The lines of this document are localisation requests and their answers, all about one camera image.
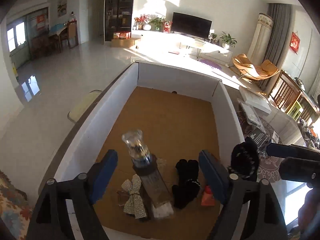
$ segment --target floral fabric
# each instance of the floral fabric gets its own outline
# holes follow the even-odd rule
[[[25,240],[32,209],[0,172],[0,218],[17,240]]]

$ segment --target white vase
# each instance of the white vase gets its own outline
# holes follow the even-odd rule
[[[145,31],[150,31],[151,30],[151,25],[150,24],[145,24],[142,27]]]
[[[222,47],[225,48],[225,49],[229,49],[229,48],[230,48],[230,45],[229,45],[229,44],[226,44],[226,43],[222,43]]]

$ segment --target screw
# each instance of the screw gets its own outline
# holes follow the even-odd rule
[[[86,179],[86,178],[87,178],[87,174],[84,172],[78,175],[78,179]]]
[[[231,174],[229,175],[229,177],[230,177],[230,179],[233,179],[233,180],[239,179],[239,176],[238,176],[237,174],[234,174],[234,173],[231,173]]]
[[[269,180],[267,180],[267,179],[262,179],[262,180],[261,180],[261,183],[262,183],[263,185],[269,185]]]
[[[55,179],[48,179],[47,180],[47,184],[48,185],[52,185],[53,183],[55,183],[56,181],[55,181]]]

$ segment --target black tv screen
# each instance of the black tv screen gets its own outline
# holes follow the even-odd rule
[[[207,39],[212,21],[183,13],[173,13],[171,31]]]

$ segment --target purple rug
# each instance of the purple rug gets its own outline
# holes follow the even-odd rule
[[[211,68],[216,68],[218,70],[221,70],[221,67],[219,66],[219,64],[213,62],[212,60],[202,58],[200,60],[200,62],[203,63],[203,64],[208,65]]]

